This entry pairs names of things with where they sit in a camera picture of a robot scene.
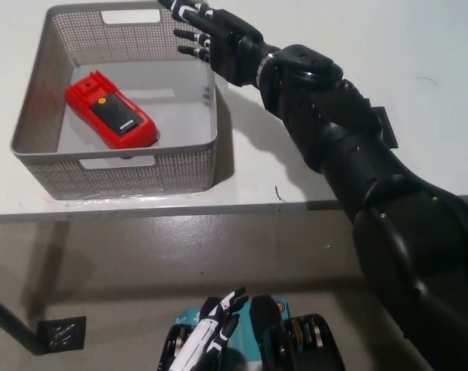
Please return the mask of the black and white right hand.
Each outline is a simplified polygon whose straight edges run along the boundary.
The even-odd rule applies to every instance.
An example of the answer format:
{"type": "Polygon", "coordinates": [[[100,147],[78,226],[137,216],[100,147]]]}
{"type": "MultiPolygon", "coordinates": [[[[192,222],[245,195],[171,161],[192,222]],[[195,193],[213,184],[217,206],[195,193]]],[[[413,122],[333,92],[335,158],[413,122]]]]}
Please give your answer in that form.
{"type": "Polygon", "coordinates": [[[237,87],[258,86],[265,60],[280,49],[265,43],[261,32],[225,9],[214,9],[200,1],[160,1],[171,17],[194,28],[175,29],[179,39],[192,42],[179,45],[180,54],[210,65],[212,71],[237,87]]]}

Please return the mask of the white and black left hand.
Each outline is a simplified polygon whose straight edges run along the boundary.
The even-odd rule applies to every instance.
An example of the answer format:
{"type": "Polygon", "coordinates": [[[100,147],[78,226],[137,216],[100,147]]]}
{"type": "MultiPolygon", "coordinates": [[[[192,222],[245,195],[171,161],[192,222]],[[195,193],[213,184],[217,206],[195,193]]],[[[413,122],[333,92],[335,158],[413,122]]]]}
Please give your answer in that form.
{"type": "Polygon", "coordinates": [[[222,352],[239,324],[239,311],[248,299],[244,287],[224,298],[207,298],[196,325],[178,323],[170,328],[158,369],[217,370],[222,352]]]}

